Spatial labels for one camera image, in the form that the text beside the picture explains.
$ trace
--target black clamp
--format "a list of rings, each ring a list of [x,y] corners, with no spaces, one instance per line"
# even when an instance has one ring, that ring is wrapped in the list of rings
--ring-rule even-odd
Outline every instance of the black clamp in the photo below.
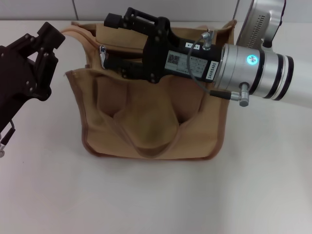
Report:
[[[151,83],[158,83],[165,75],[191,78],[186,68],[186,56],[195,41],[175,35],[167,18],[157,18],[128,8],[124,17],[109,13],[104,26],[134,30],[148,36],[141,55],[142,63],[125,60],[115,51],[107,51],[108,56],[102,63],[105,69],[121,72],[124,78],[143,79]],[[199,42],[192,52],[192,56],[201,62],[198,67],[195,64],[194,69],[198,70],[196,77],[200,81],[212,82],[206,79],[208,68],[211,61],[220,61],[222,48],[212,45],[207,51],[202,45]]]
[[[26,34],[6,47],[0,46],[0,133],[26,101],[50,97],[50,83],[59,61],[53,50],[64,40],[65,36],[46,22],[38,37]],[[38,56],[34,62],[28,57],[35,52]]]

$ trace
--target metal clip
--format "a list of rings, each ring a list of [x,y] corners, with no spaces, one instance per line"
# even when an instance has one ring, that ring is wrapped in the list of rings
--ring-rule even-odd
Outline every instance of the metal clip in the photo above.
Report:
[[[2,158],[5,154],[4,147],[5,147],[5,145],[0,144],[0,158]]]
[[[99,57],[101,58],[102,68],[106,70],[106,68],[104,67],[104,62],[106,60],[106,47],[103,45],[100,45],[99,47]]]

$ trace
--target cable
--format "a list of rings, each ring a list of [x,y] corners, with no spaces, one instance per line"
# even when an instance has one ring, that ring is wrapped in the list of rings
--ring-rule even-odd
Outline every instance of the cable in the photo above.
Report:
[[[9,142],[9,140],[11,139],[12,135],[15,132],[15,126],[12,120],[10,120],[10,123],[12,125],[12,127],[10,128],[10,130],[7,132],[7,134],[3,137],[3,139],[0,141],[0,143],[2,145],[7,145],[7,143]]]
[[[15,125],[13,123],[13,120],[10,120],[10,124],[11,124],[12,128],[15,129]]]
[[[199,38],[197,41],[195,41],[195,42],[193,43],[193,45],[191,46],[190,51],[189,51],[189,53],[187,54],[186,66],[187,66],[187,70],[189,71],[189,74],[190,74],[192,80],[194,80],[195,83],[196,83],[200,88],[202,88],[206,93],[210,94],[210,90],[207,89],[204,85],[202,85],[202,84],[198,81],[198,79],[196,79],[196,77],[193,75],[192,70],[191,70],[191,65],[190,65],[190,63],[191,63],[191,54],[192,54],[192,52],[193,52],[193,50],[194,50],[194,47],[195,47],[196,44],[199,43],[200,40],[202,40],[202,39],[203,39],[203,36],[200,36],[200,38]]]
[[[192,78],[193,81],[195,81],[195,83],[200,87],[202,88],[207,94],[211,95],[211,96],[214,96],[214,97],[217,97],[217,98],[222,98],[222,99],[227,99],[227,100],[230,100],[231,99],[231,92],[225,92],[225,91],[217,91],[217,90],[209,90],[207,89],[204,85],[202,85],[198,79],[196,79],[196,77],[194,76],[194,74],[192,73],[192,70],[191,70],[191,54],[192,54],[192,51],[194,50],[194,47],[197,43],[199,43],[200,40],[203,39],[203,35],[200,36],[200,38],[195,41],[193,43],[193,45],[191,46],[190,48],[190,51],[189,53],[187,54],[187,58],[186,58],[186,66],[187,66],[187,70]]]

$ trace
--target label sticker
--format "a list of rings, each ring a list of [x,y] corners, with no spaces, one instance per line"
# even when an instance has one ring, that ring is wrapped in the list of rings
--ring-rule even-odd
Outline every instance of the label sticker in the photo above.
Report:
[[[185,47],[187,47],[187,48],[191,48],[192,45],[193,45],[192,43],[188,43],[188,42],[185,43]],[[195,45],[195,46],[194,46],[194,49],[195,49],[195,50],[199,50],[199,48],[200,48],[200,45]]]
[[[213,80],[215,77],[216,69],[218,68],[219,62],[211,61],[210,67],[206,76],[206,79]]]
[[[186,59],[187,55],[169,50],[165,69],[188,75],[189,72],[187,70]],[[205,71],[207,63],[208,61],[205,59],[191,56],[190,66],[193,75],[195,77],[201,78]]]

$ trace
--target cable connector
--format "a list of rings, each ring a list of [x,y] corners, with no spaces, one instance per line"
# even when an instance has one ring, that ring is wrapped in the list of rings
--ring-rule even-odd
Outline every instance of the cable connector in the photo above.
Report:
[[[14,132],[15,132],[15,126],[13,121],[10,121],[12,127],[11,129],[7,132],[7,134],[4,136],[4,138],[1,140],[0,142],[0,158],[2,158],[5,154],[4,152],[4,148],[5,146],[9,143],[9,140],[11,139],[11,137],[13,136]]]

